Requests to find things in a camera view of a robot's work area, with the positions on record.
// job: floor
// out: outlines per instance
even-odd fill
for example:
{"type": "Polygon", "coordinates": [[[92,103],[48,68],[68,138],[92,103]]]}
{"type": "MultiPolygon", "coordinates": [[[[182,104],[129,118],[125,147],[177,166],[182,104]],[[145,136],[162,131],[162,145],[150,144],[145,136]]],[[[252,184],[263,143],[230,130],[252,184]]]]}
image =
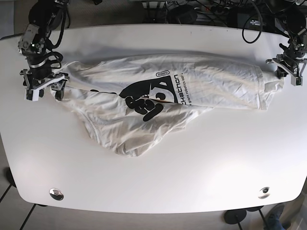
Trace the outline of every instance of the floor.
{"type": "MultiPolygon", "coordinates": [[[[19,0],[14,3],[14,33],[27,27],[28,12],[37,0],[19,0]]],[[[95,6],[91,0],[72,0],[70,4],[71,28],[103,24],[141,23],[145,11],[139,2],[104,0],[95,6]]],[[[2,169],[8,167],[0,139],[0,195],[8,187],[2,169]]],[[[287,202],[282,220],[291,220],[298,213],[304,197],[287,202]]],[[[11,188],[0,204],[0,229],[17,230],[22,225],[33,204],[22,200],[11,188]]],[[[266,214],[274,205],[263,207],[266,214]]],[[[57,207],[36,207],[25,230],[237,230],[236,225],[226,225],[224,211],[191,214],[120,214],[80,211],[57,207]]],[[[248,213],[242,222],[244,230],[262,229],[259,213],[248,213]]]]}

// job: sneaker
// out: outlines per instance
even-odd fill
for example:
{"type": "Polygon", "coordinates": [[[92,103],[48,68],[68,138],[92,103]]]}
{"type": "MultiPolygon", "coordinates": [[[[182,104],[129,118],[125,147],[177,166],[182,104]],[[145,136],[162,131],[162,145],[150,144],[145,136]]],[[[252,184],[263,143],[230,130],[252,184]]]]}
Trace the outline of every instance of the sneaker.
{"type": "Polygon", "coordinates": [[[280,226],[279,229],[283,229],[282,225],[279,221],[280,216],[283,213],[284,203],[280,203],[276,205],[267,215],[266,221],[268,223],[269,228],[274,229],[276,226],[280,226]]]}

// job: black cable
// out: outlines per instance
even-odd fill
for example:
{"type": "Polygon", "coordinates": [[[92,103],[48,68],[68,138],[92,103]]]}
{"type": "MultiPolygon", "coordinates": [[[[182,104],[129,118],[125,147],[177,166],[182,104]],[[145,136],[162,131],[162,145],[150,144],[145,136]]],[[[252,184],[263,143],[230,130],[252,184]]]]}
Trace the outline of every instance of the black cable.
{"type": "Polygon", "coordinates": [[[250,3],[253,5],[253,7],[255,8],[255,10],[256,10],[256,12],[257,12],[257,14],[258,14],[258,16],[259,16],[259,19],[260,19],[260,30],[259,30],[259,34],[258,34],[258,36],[256,37],[255,40],[253,40],[253,41],[250,42],[250,41],[248,41],[248,40],[245,39],[245,37],[244,37],[245,26],[246,26],[246,24],[249,22],[249,20],[252,18],[252,17],[249,17],[249,19],[247,19],[246,22],[244,23],[244,26],[243,26],[243,29],[242,29],[242,38],[243,38],[243,40],[244,40],[246,43],[248,43],[248,44],[253,44],[253,43],[255,43],[255,42],[260,38],[260,36],[261,36],[262,30],[263,30],[263,21],[262,21],[261,13],[260,13],[258,7],[256,6],[256,4],[255,4],[252,0],[249,0],[249,1],[250,1],[250,3]]]}
{"type": "Polygon", "coordinates": [[[4,199],[4,197],[5,197],[5,195],[8,193],[8,191],[9,191],[9,189],[11,188],[11,184],[9,185],[9,187],[5,190],[5,192],[3,193],[3,195],[1,196],[1,198],[0,198],[0,203],[1,203],[1,201],[4,199]]]}
{"type": "Polygon", "coordinates": [[[210,22],[213,22],[214,25],[215,25],[215,21],[214,21],[211,17],[209,17],[206,13],[202,13],[202,15],[205,16],[205,17],[207,17],[208,19],[210,19],[210,22]]]}
{"type": "Polygon", "coordinates": [[[67,18],[68,18],[68,25],[66,29],[68,29],[71,26],[71,13],[69,13],[68,6],[66,8],[66,13],[67,13],[67,18]]]}
{"type": "Polygon", "coordinates": [[[307,1],[307,0],[304,0],[301,4],[299,4],[299,6],[303,5],[305,1],[307,1]]]}
{"type": "Polygon", "coordinates": [[[239,4],[238,4],[238,7],[242,4],[243,0],[240,0],[239,4]]]}
{"type": "Polygon", "coordinates": [[[205,6],[204,4],[202,4],[201,2],[199,2],[198,0],[194,0],[196,2],[198,2],[200,5],[202,5],[203,7],[205,7],[206,9],[208,9],[216,18],[218,18],[222,23],[224,23],[227,27],[228,25],[226,24],[226,22],[224,22],[224,20],[222,20],[218,15],[216,15],[213,11],[211,11],[210,8],[208,8],[207,6],[205,6]]]}
{"type": "Polygon", "coordinates": [[[27,221],[28,221],[30,215],[32,214],[32,212],[33,212],[35,206],[36,206],[36,204],[34,204],[34,205],[32,206],[32,208],[31,208],[31,210],[30,210],[28,216],[25,218],[25,220],[24,220],[24,222],[23,222],[23,224],[22,224],[22,226],[20,227],[19,230],[23,230],[23,229],[24,229],[24,226],[25,226],[25,224],[27,223],[27,221]]]}
{"type": "Polygon", "coordinates": [[[65,29],[65,21],[66,21],[66,9],[63,10],[63,19],[62,19],[62,25],[61,25],[61,31],[59,33],[59,39],[57,41],[57,43],[54,45],[52,44],[52,42],[49,40],[49,38],[46,39],[46,45],[48,50],[52,50],[52,49],[56,49],[59,47],[59,45],[61,44],[63,35],[64,35],[64,29],[65,29]]]}

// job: shoe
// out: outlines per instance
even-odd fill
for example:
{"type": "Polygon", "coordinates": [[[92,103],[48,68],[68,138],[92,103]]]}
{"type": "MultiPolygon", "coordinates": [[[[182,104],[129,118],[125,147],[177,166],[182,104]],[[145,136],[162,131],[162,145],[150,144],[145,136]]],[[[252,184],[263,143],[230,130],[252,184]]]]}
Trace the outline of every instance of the shoe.
{"type": "Polygon", "coordinates": [[[274,227],[276,226],[280,226],[280,229],[282,229],[282,225],[279,221],[280,216],[283,213],[283,209],[284,209],[284,203],[280,203],[278,205],[276,205],[267,215],[266,217],[266,221],[268,223],[268,226],[270,227],[270,229],[274,229],[274,227]]]}
{"type": "Polygon", "coordinates": [[[266,220],[268,221],[270,219],[270,217],[275,218],[277,220],[279,220],[280,216],[283,213],[283,209],[284,209],[284,203],[280,203],[278,205],[276,205],[274,208],[271,209],[271,211],[268,213],[266,220]]]}
{"type": "Polygon", "coordinates": [[[290,222],[290,221],[287,221],[287,222],[283,223],[282,226],[283,226],[284,229],[287,230],[288,228],[291,227],[291,222],[290,222]]]}

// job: printed graphic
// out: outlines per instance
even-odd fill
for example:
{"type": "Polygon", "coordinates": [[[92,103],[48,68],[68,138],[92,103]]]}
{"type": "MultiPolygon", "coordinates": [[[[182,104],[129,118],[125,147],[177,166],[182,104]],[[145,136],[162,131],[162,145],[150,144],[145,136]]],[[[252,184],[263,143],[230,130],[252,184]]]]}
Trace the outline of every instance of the printed graphic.
{"type": "Polygon", "coordinates": [[[169,74],[169,71],[162,71],[162,72],[159,72],[159,73],[156,73],[156,76],[157,77],[162,77],[162,76],[165,76],[165,75],[168,75],[169,74]]]}
{"type": "Polygon", "coordinates": [[[148,98],[162,103],[178,103],[170,76],[138,81],[123,89],[119,95],[125,99],[130,109],[145,115],[145,122],[158,115],[164,108],[162,104],[155,104],[148,98]]]}

